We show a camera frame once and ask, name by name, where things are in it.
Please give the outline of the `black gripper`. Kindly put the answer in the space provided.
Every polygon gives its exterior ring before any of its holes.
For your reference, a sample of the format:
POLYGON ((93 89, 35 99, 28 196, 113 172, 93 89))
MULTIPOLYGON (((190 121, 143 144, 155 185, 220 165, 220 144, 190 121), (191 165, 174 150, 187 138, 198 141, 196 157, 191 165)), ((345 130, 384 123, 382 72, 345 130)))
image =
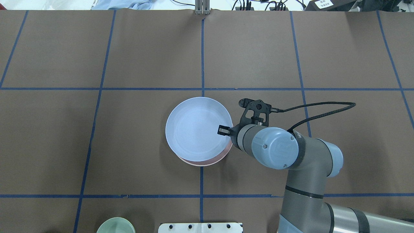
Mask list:
POLYGON ((238 143, 238 135, 241 129, 243 128, 242 124, 237 124, 233 127, 219 125, 217 134, 222 136, 229 136, 231 138, 232 144, 240 150, 238 143))

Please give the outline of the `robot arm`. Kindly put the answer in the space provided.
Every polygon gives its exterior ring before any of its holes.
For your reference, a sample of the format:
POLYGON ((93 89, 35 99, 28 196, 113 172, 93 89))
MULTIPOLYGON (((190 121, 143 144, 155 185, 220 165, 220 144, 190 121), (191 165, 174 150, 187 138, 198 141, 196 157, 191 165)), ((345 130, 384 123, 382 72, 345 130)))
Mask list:
POLYGON ((249 124, 220 125, 219 135, 262 165, 288 170, 278 233, 412 233, 413 223, 324 202, 327 179, 343 167, 334 144, 297 131, 249 124))

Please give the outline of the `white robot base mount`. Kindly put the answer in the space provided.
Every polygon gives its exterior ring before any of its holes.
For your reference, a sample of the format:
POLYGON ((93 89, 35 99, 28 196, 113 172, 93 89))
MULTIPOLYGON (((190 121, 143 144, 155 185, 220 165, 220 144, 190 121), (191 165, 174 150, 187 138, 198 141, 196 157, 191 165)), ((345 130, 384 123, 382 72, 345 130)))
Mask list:
POLYGON ((165 223, 158 228, 158 233, 243 233, 242 223, 165 223))

